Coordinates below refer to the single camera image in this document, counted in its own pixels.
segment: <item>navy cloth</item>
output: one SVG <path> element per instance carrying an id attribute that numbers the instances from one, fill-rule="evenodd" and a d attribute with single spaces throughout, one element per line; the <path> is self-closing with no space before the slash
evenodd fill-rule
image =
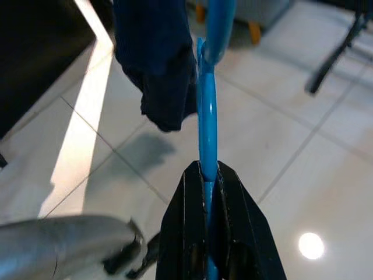
<path id="1" fill-rule="evenodd" d="M 114 0 L 115 56 L 142 91 L 142 114 L 178 131 L 196 112 L 196 64 L 185 0 Z"/>

